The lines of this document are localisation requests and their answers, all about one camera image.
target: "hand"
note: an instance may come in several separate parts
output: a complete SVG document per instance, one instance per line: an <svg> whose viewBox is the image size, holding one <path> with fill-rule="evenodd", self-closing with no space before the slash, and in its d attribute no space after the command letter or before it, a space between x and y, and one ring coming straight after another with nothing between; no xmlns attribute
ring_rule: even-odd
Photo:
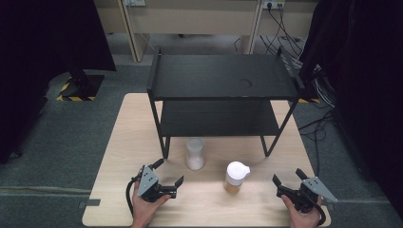
<svg viewBox="0 0 403 228"><path fill-rule="evenodd" d="M296 210L293 202L285 195L281 195L285 206L287 206L290 213L290 228L313 228L317 227L320 221L320 213L314 207L309 213L303 214ZM317 198L317 204L320 206L322 197Z"/></svg>
<svg viewBox="0 0 403 228"><path fill-rule="evenodd" d="M137 180L134 185L134 192L131 198L133 202L133 223L131 228L144 228L154 218L157 209L168 201L171 196L165 195L157 199L155 202L147 202L137 196L140 181Z"/></svg>

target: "shelf top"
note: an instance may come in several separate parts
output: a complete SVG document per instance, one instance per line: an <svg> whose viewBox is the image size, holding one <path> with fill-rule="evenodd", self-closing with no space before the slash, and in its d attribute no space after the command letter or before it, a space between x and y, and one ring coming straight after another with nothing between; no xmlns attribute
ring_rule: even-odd
<svg viewBox="0 0 403 228"><path fill-rule="evenodd" d="M282 59L271 55L160 55L153 80L156 100L298 96Z"/></svg>

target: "lower shelf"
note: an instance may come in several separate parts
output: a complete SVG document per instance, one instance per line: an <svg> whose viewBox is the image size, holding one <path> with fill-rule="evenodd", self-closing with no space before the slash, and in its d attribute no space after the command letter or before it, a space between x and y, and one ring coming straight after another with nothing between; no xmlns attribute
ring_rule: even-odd
<svg viewBox="0 0 403 228"><path fill-rule="evenodd" d="M163 137L269 136L278 123L270 101L165 101Z"/></svg>

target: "white cup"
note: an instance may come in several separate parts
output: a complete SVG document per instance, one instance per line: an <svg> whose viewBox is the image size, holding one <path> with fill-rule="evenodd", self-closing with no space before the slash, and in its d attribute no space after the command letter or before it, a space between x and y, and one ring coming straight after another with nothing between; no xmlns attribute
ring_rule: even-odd
<svg viewBox="0 0 403 228"><path fill-rule="evenodd" d="M199 170L204 166L203 141L199 138L191 138L187 141L186 164L191 170Z"/></svg>
<svg viewBox="0 0 403 228"><path fill-rule="evenodd" d="M244 165L239 161L232 161L227 166L227 172L225 175L224 188L227 192L235 194L240 191L240 186L247 176L249 176L251 170L249 166Z"/></svg>

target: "amber liquid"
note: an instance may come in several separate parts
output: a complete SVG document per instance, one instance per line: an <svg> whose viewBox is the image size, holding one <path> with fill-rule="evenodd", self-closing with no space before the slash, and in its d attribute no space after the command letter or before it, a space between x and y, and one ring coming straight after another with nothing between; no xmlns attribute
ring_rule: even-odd
<svg viewBox="0 0 403 228"><path fill-rule="evenodd" d="M228 181L225 181L224 188L230 194L237 194L240 191L240 185L235 186L229 183Z"/></svg>

